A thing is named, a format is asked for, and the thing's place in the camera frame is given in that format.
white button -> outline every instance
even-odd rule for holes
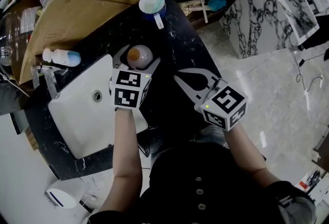
[[[206,209],[206,205],[205,204],[199,204],[197,207],[200,210],[205,210]]]

cup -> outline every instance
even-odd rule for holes
[[[143,17],[150,22],[155,22],[159,29],[163,29],[162,18],[164,18],[166,14],[166,3],[165,0],[160,2],[158,11],[152,13],[154,5],[158,0],[140,0],[139,1],[139,9],[143,13]]]

tile floor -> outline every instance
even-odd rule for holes
[[[329,61],[318,57],[301,67],[305,86],[296,82],[296,62],[325,52],[318,46],[293,53],[287,49],[239,60],[218,22],[200,30],[198,34],[209,50],[221,75],[240,87],[249,97],[247,115],[242,120],[250,139],[267,158],[270,170],[282,180],[297,184],[316,167],[311,162],[312,149],[329,124]],[[142,167],[150,168],[150,160],[142,156]],[[143,191],[149,185],[149,169],[143,169]],[[82,178],[89,199],[86,204],[99,208],[113,182],[113,170]]]

black and white marble pattern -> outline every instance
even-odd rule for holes
[[[240,58],[297,46],[317,27],[306,0],[236,0],[220,24]]]

sink drain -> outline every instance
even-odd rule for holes
[[[93,100],[97,103],[102,100],[102,93],[99,90],[93,91]]]

